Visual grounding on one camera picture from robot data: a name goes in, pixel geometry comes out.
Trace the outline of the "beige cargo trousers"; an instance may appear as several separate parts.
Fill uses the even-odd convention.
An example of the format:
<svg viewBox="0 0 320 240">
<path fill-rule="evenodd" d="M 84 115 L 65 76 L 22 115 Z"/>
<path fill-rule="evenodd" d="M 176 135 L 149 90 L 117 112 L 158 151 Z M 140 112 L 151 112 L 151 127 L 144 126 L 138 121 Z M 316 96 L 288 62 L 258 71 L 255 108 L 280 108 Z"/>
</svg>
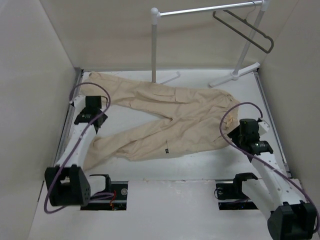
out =
<svg viewBox="0 0 320 240">
<path fill-rule="evenodd" d="M 91 72 L 80 91 L 86 96 L 110 96 L 114 105 L 159 116 L 96 137 L 86 154 L 85 170 L 112 156 L 145 161 L 219 150 L 227 146 L 222 134 L 238 125 L 238 100 L 220 89 L 173 87 Z"/>
</svg>

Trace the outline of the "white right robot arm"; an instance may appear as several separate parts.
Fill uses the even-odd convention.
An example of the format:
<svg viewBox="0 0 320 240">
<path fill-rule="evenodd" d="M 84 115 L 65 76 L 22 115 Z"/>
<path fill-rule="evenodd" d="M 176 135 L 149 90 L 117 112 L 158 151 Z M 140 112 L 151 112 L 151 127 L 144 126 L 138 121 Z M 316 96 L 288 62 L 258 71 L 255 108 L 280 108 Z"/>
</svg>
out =
<svg viewBox="0 0 320 240">
<path fill-rule="evenodd" d="M 249 198 L 263 213 L 274 240 L 310 240 L 317 219 L 316 207 L 279 167 L 270 144 L 260 139 L 268 131 L 262 119 L 241 119 L 227 136 L 259 173 L 237 174 L 231 185 L 232 198 Z"/>
</svg>

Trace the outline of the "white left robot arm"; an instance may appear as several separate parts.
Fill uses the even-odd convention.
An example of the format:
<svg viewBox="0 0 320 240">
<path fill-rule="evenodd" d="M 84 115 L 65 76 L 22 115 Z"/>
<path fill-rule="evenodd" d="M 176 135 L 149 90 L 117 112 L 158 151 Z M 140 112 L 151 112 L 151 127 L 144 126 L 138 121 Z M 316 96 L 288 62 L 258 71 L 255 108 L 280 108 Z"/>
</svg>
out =
<svg viewBox="0 0 320 240">
<path fill-rule="evenodd" d="M 77 96 L 71 101 L 78 115 L 71 138 L 56 164 L 44 172 L 47 187 L 45 204 L 63 209 L 67 206 L 85 207 L 92 199 L 108 199 L 112 194 L 107 174 L 87 176 L 84 163 L 90 144 L 108 118 L 103 96 Z"/>
</svg>

